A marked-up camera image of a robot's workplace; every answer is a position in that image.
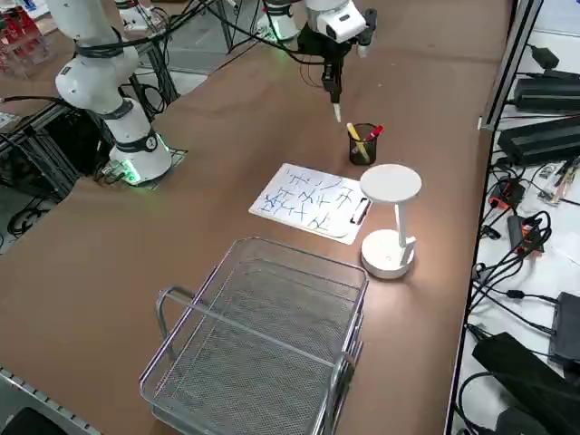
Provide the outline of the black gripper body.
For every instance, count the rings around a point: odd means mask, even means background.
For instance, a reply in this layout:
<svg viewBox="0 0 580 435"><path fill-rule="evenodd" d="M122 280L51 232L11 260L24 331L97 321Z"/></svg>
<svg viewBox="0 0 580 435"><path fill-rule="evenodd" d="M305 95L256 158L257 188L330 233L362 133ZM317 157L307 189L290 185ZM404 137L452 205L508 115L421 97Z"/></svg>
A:
<svg viewBox="0 0 580 435"><path fill-rule="evenodd" d="M325 62L334 62L344 58L351 51L349 42L337 43L334 39L314 31L305 24L297 37L298 53L319 56Z"/></svg>

